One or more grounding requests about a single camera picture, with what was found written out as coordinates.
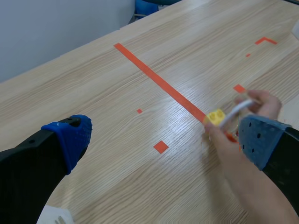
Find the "white cable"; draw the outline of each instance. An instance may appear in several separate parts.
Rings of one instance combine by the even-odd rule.
[[[252,99],[247,99],[237,106],[235,106],[232,111],[223,119],[223,121],[219,124],[219,128],[223,128],[228,121],[230,121],[239,111],[243,110],[246,107],[249,107],[254,104]]]
[[[143,14],[134,14],[134,16],[146,17],[146,15],[143,15]]]

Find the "hand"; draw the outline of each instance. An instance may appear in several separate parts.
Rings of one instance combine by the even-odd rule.
[[[249,90],[248,95],[261,104],[249,110],[270,119],[277,119],[281,109],[278,98],[263,90]],[[239,143],[229,141],[226,135],[212,124],[209,133],[228,183],[243,207],[263,223],[297,223],[298,217],[289,201],[278,187],[247,157],[239,151]]]

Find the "orange tape line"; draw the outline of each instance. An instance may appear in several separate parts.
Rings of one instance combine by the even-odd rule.
[[[270,43],[277,44],[276,41],[271,40],[271,39],[269,39],[269,38],[267,38],[267,37],[265,37],[265,36],[264,36],[263,38],[259,39],[257,42],[255,42],[255,44],[260,44],[260,43],[263,42],[263,41],[268,41],[268,42],[270,42]]]
[[[162,79],[157,73],[149,68],[145,63],[139,60],[122,44],[117,43],[114,45],[127,59],[129,59],[134,65],[136,65],[141,71],[143,71],[151,80],[153,80],[158,86],[160,86],[165,92],[167,92],[172,98],[174,98],[179,104],[181,104],[190,114],[192,114],[197,120],[203,123],[205,114],[180,94],[176,89],[169,85],[164,79]]]

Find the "yellow lego brick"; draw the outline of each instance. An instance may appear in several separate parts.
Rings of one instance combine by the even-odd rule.
[[[204,123],[210,121],[213,125],[218,126],[225,118],[225,113],[221,109],[210,112],[204,119]]]

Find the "blue gripper pad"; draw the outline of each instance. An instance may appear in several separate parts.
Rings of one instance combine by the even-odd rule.
[[[93,126],[91,119],[85,115],[72,115],[71,117],[81,118],[80,125],[74,127],[66,123],[52,122],[41,128],[56,133],[63,151],[67,175],[75,168],[82,152],[89,145]]]
[[[239,142],[247,158],[262,170],[285,129],[290,127],[257,115],[243,118],[239,125]]]

